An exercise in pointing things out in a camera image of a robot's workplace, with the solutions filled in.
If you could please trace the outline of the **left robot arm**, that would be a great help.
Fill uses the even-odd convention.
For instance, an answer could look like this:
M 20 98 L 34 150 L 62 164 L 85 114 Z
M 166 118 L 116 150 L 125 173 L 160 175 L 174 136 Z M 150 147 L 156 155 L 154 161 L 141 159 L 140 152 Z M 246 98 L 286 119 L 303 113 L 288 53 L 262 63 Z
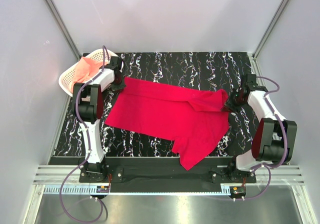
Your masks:
M 69 85 L 72 90 L 72 111 L 83 132 L 85 156 L 89 164 L 100 164 L 105 155 L 100 139 L 100 120 L 103 115 L 103 91 L 110 88 L 120 92 L 125 88 L 124 61 L 111 56 L 109 61 L 82 57 L 75 65 Z

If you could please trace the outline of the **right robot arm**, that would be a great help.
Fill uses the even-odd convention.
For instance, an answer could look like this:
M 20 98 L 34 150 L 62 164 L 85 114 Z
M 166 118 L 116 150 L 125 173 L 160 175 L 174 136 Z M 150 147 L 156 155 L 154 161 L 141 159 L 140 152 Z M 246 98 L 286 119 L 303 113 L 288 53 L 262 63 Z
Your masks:
M 258 85 L 257 79 L 264 79 L 276 86 L 268 90 Z M 260 167 L 278 168 L 291 160 L 298 126 L 295 121 L 284 117 L 273 104 L 270 94 L 280 90 L 280 85 L 267 77 L 245 74 L 240 86 L 234 89 L 222 107 L 223 112 L 237 113 L 242 106 L 254 111 L 259 125 L 251 149 L 234 158 L 233 166 L 227 169 L 228 179 L 239 182 L 245 172 L 254 172 Z

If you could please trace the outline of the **red t-shirt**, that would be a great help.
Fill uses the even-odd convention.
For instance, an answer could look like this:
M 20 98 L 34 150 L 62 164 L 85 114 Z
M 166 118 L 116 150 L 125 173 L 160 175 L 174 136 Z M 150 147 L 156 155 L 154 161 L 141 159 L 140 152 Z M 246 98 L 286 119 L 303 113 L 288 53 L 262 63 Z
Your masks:
M 173 142 L 172 152 L 189 171 L 218 145 L 229 129 L 222 108 L 225 90 L 196 90 L 131 77 L 105 124 Z

